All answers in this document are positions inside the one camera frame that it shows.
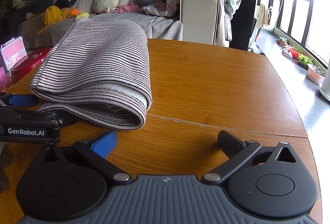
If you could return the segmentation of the grey striped knit garment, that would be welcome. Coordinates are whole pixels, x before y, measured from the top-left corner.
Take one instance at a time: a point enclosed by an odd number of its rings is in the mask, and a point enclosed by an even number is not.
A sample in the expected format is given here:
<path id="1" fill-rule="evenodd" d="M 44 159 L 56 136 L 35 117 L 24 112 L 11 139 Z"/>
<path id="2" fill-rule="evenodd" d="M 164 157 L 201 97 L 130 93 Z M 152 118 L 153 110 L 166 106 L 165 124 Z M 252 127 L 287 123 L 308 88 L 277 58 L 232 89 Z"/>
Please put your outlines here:
<path id="1" fill-rule="evenodd" d="M 44 100 L 42 112 L 140 129 L 152 105 L 147 35 L 129 20 L 82 17 L 44 58 L 30 90 Z"/>

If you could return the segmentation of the red glossy case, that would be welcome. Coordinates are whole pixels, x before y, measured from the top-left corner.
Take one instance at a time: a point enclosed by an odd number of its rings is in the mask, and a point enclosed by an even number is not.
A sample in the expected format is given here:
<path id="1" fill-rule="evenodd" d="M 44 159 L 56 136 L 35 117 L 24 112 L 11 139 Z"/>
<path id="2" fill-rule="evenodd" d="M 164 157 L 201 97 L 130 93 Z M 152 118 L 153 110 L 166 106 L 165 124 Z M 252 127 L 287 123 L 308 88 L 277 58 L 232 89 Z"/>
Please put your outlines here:
<path id="1" fill-rule="evenodd" d="M 21 80 L 30 71 L 41 65 L 46 55 L 51 50 L 50 47 L 41 47 L 30 52 L 26 57 L 19 60 L 12 68 L 11 75 L 14 81 Z"/>

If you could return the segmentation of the pink storage box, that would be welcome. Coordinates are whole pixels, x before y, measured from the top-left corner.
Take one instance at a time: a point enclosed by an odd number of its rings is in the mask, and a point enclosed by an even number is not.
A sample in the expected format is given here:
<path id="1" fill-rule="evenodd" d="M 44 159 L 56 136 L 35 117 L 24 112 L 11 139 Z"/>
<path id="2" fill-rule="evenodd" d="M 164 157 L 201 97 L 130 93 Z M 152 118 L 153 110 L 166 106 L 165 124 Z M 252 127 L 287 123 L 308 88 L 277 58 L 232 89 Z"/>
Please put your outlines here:
<path id="1" fill-rule="evenodd" d="M 9 41 L 1 45 L 1 65 L 6 72 L 27 56 L 24 41 L 21 36 L 11 38 Z"/>

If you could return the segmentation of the yellow plush toy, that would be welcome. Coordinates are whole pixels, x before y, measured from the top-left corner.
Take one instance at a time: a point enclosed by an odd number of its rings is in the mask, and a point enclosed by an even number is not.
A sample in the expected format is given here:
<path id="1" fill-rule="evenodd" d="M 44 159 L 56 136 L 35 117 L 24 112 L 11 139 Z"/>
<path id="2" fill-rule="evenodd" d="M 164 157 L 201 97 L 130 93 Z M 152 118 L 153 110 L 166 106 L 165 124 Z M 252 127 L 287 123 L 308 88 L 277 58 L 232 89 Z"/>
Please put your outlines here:
<path id="1" fill-rule="evenodd" d="M 55 5 L 49 6 L 44 13 L 43 27 L 40 29 L 38 34 L 48 28 L 48 26 L 67 18 L 67 14 L 73 9 L 73 7 L 59 9 Z"/>

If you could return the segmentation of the orange plush toy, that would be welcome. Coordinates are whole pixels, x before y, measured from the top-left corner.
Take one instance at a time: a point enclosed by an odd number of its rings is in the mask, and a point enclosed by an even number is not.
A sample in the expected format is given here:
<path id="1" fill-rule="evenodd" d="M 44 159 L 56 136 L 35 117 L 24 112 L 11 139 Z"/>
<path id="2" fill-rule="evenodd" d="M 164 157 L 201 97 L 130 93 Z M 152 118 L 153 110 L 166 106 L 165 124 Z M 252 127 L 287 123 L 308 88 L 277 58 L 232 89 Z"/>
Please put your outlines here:
<path id="1" fill-rule="evenodd" d="M 67 14 L 67 18 L 76 18 L 79 15 L 78 9 L 73 9 Z"/>

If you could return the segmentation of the white vacuum cleaner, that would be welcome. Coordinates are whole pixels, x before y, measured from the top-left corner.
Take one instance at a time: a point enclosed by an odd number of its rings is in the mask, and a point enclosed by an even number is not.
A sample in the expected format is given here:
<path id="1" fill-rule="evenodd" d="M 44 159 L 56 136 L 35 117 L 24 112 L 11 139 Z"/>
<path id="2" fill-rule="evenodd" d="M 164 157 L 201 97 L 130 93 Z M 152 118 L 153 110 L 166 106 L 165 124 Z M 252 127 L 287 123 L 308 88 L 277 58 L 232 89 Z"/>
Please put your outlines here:
<path id="1" fill-rule="evenodd" d="M 257 38 L 263 26 L 268 24 L 269 9 L 261 4 L 261 0 L 256 1 L 255 13 L 253 16 L 252 33 L 247 47 L 248 52 L 263 55 L 262 50 L 257 46 Z"/>

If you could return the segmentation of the white plant pot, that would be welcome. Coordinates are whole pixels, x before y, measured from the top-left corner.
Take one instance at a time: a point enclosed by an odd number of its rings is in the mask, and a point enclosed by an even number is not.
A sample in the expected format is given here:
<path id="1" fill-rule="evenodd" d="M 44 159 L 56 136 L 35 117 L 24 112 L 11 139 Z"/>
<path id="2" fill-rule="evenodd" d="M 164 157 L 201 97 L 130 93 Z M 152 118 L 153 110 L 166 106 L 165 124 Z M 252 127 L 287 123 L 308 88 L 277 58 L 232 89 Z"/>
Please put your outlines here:
<path id="1" fill-rule="evenodd" d="M 319 95 L 322 95 L 330 102 L 330 63 L 328 65 L 327 74 L 322 83 L 319 84 Z"/>

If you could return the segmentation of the pink basin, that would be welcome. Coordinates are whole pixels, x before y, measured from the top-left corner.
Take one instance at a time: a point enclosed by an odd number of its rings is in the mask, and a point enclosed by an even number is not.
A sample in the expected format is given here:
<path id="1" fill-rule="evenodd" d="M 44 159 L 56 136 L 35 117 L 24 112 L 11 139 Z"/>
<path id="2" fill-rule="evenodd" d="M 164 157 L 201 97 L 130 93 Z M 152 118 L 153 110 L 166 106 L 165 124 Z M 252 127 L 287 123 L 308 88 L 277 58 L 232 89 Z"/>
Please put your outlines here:
<path id="1" fill-rule="evenodd" d="M 315 84 L 323 83 L 326 73 L 313 64 L 308 64 L 308 78 Z"/>

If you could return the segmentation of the green plants tray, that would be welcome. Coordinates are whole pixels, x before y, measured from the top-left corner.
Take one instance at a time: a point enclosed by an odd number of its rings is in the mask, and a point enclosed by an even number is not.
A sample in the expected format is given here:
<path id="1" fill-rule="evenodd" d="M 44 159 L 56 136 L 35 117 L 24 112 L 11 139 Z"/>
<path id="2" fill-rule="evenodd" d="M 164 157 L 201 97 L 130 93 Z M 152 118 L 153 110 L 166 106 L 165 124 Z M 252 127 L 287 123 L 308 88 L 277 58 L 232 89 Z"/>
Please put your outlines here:
<path id="1" fill-rule="evenodd" d="M 313 64 L 313 60 L 304 54 L 298 55 L 298 65 L 306 70 L 308 70 L 309 65 Z"/>

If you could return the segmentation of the red basin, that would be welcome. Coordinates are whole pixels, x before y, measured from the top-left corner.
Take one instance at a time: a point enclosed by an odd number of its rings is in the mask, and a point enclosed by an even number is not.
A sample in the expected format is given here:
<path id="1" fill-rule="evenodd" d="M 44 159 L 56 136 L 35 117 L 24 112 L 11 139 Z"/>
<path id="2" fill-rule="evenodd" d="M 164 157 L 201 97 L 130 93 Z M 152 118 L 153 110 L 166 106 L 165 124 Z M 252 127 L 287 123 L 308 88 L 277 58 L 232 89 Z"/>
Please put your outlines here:
<path id="1" fill-rule="evenodd" d="M 291 52 L 291 54 L 292 54 L 292 58 L 293 59 L 296 59 L 296 60 L 298 60 L 299 59 L 299 53 L 298 52 L 296 52 L 296 50 L 294 50 L 294 48 L 293 47 L 290 47 L 289 48 L 289 51 Z"/>

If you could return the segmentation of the grey covered sofa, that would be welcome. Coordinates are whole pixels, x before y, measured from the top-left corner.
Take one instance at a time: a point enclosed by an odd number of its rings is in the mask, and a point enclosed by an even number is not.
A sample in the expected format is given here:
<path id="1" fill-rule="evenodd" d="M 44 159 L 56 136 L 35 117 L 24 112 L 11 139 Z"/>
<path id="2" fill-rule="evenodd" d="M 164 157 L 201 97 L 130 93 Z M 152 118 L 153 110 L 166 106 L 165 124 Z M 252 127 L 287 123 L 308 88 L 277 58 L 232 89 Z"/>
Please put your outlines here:
<path id="1" fill-rule="evenodd" d="M 143 10 L 142 12 L 104 13 L 100 16 L 105 19 L 125 19 L 135 22 L 144 29 L 148 38 L 182 41 L 182 24 L 178 15 L 172 18 L 159 17 L 148 15 Z M 26 48 L 33 50 L 55 45 L 74 22 L 73 18 L 63 19 L 38 34 L 43 27 L 43 19 L 44 15 L 39 14 L 18 26 L 18 34 L 22 36 Z"/>

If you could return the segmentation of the pink cloth on sofa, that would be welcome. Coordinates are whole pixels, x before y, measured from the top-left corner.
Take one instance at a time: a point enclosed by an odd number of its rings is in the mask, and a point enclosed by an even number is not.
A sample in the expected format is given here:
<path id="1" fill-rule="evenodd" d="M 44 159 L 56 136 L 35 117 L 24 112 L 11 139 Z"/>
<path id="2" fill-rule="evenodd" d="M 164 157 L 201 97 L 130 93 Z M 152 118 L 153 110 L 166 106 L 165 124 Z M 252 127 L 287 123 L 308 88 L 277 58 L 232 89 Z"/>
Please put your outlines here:
<path id="1" fill-rule="evenodd" d="M 125 13 L 125 12 L 142 12 L 143 9 L 138 5 L 130 2 L 127 5 L 118 5 L 114 8 L 106 8 L 106 13 Z"/>

